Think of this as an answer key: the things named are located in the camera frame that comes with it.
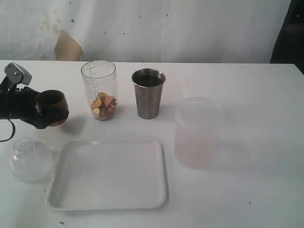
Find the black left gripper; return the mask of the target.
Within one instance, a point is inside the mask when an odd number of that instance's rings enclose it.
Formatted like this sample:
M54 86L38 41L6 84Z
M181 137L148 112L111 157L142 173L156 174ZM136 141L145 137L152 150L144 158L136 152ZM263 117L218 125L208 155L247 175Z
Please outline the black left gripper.
M69 111L64 109L50 109L38 113L36 109L38 94L39 92L28 86L20 89L8 77L4 77L0 84L0 118L30 121L30 124L37 129L45 129L68 118Z

